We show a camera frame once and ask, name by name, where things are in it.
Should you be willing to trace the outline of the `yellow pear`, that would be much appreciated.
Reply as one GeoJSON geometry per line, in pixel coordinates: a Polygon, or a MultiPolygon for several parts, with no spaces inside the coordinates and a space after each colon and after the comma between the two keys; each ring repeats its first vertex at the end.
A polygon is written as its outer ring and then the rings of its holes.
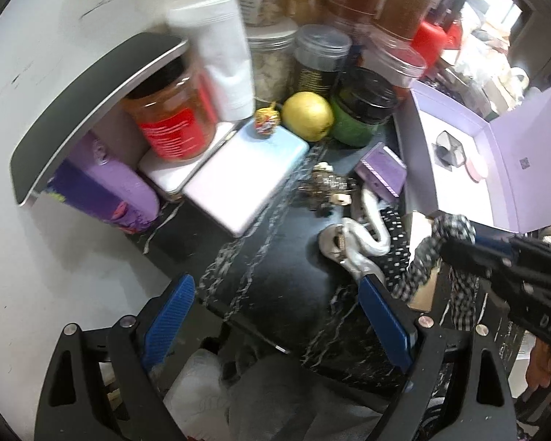
{"type": "Polygon", "coordinates": [[[308,142],[327,136],[334,124],[328,101],[313,92],[299,92],[288,98],[281,109],[281,121],[295,135],[308,142]]]}

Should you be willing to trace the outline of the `clear jar with oats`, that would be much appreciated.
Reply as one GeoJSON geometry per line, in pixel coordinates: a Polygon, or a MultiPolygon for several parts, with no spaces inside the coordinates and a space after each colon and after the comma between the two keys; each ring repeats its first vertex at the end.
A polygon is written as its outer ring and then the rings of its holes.
{"type": "Polygon", "coordinates": [[[246,27],[258,105],[281,101],[288,90],[298,25],[289,18],[270,26],[246,27]]]}

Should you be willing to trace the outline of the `purple rectangular product box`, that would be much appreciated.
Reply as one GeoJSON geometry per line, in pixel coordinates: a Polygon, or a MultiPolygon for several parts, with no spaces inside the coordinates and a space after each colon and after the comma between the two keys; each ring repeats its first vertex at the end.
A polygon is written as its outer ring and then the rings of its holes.
{"type": "Polygon", "coordinates": [[[355,172],[370,191],[393,204],[400,197],[407,166],[386,144],[378,142],[357,162],[355,172]]]}

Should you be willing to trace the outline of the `glass jar red label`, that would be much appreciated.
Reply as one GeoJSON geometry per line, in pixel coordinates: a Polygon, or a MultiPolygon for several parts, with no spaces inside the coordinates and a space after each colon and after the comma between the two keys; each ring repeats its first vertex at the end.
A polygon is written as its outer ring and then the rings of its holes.
{"type": "Polygon", "coordinates": [[[164,160],[194,159],[216,134],[198,74],[185,57],[171,61],[126,94],[122,107],[164,160]]]}

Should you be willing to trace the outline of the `black polka dot scrunchie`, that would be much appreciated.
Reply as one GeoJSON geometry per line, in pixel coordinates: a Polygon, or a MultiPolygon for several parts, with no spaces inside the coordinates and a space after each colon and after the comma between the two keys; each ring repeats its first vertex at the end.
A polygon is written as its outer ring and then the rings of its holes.
{"type": "Polygon", "coordinates": [[[390,235],[390,250],[375,262],[385,275],[385,284],[391,287],[402,279],[409,266],[409,238],[395,208],[384,208],[380,215],[390,235]]]}

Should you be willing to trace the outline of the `gold cardboard box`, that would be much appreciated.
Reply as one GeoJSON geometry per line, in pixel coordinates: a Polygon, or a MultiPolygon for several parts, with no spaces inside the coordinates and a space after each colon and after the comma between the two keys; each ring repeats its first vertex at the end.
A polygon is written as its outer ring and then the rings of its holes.
{"type": "Polygon", "coordinates": [[[404,278],[408,305],[429,312],[434,303],[440,268],[439,250],[445,240],[443,220],[414,211],[405,216],[410,243],[410,264],[404,278]]]}

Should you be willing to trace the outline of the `white paper towel roll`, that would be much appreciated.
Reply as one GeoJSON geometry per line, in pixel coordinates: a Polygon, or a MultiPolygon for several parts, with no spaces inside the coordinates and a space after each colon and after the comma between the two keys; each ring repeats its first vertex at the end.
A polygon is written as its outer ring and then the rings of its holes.
{"type": "Polygon", "coordinates": [[[250,118],[255,110],[252,57],[238,0],[176,0],[166,22],[189,40],[219,119],[250,118]]]}

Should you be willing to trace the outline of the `pastel blue pink box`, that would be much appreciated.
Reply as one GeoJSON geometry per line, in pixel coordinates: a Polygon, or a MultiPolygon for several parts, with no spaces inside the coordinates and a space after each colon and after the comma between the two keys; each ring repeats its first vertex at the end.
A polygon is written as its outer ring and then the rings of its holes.
{"type": "Polygon", "coordinates": [[[260,136],[249,119],[218,123],[209,148],[196,159],[170,162],[150,150],[138,168],[166,199],[186,198],[239,238],[308,151],[306,141],[281,126],[260,136]]]}

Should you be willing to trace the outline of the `purple soft pouch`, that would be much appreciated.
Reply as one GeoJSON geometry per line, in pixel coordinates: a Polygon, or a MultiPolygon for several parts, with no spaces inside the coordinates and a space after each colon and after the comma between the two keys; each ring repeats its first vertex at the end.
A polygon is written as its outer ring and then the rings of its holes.
{"type": "Polygon", "coordinates": [[[77,142],[43,192],[129,234],[148,229],[160,211],[155,191],[93,132],[77,142]]]}

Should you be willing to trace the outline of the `clear jar orange label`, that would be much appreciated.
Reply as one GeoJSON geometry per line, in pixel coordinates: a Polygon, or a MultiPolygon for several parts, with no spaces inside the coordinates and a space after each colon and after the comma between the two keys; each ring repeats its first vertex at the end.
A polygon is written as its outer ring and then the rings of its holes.
{"type": "Polygon", "coordinates": [[[399,101],[408,96],[413,83],[427,70],[424,58],[408,44],[386,43],[372,38],[363,44],[361,66],[391,84],[399,101]]]}

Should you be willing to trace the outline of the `green jar black lid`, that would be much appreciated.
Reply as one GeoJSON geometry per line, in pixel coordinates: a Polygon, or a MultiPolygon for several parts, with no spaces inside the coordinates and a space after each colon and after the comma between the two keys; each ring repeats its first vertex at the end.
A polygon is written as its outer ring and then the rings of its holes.
{"type": "Polygon", "coordinates": [[[392,84],[361,67],[350,67],[339,76],[329,102],[334,115],[330,135],[351,147],[368,146],[399,103],[392,84]]]}

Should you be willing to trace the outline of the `black white gingham scrunchie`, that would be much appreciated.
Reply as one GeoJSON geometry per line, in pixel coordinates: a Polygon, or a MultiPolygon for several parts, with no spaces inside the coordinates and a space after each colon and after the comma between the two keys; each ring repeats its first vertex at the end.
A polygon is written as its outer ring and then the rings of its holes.
{"type": "MultiPolygon", "coordinates": [[[[444,243],[450,239],[467,240],[474,242],[476,232],[471,226],[471,221],[463,215],[443,214],[439,216],[443,220],[445,230],[444,243]]],[[[451,268],[441,259],[440,265],[446,264],[450,268],[449,281],[451,284],[451,310],[452,323],[456,330],[471,331],[477,321],[476,296],[479,286],[479,278],[463,271],[451,268]]],[[[408,303],[408,290],[405,287],[406,273],[402,279],[390,290],[395,299],[408,303]]]]}

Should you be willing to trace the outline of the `pink round compact case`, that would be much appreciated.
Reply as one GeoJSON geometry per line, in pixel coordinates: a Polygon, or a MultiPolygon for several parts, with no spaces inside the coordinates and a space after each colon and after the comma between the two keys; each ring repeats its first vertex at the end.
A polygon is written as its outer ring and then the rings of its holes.
{"type": "Polygon", "coordinates": [[[465,162],[465,167],[474,183],[480,183],[489,175],[488,167],[478,158],[468,158],[465,162]]]}

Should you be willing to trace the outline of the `lavender open gift box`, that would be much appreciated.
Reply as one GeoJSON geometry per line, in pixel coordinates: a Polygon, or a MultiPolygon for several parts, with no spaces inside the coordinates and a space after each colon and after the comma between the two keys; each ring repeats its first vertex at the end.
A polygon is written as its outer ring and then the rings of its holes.
{"type": "Polygon", "coordinates": [[[417,82],[394,115],[407,211],[442,212],[514,233],[551,226],[551,88],[487,122],[457,101],[417,82]],[[489,175],[480,183],[465,165],[444,165],[435,142],[446,130],[489,175]]]}

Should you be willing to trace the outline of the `white pearly hair claw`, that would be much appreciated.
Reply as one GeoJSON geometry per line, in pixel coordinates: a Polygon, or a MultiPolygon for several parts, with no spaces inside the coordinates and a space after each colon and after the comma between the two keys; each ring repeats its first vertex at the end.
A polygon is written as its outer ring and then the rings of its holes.
{"type": "Polygon", "coordinates": [[[356,282],[374,275],[385,284],[385,275],[373,261],[389,254],[391,237],[378,209],[377,196],[367,188],[361,190],[361,209],[369,227],[357,220],[343,217],[318,235],[318,248],[327,259],[336,262],[356,282]]]}

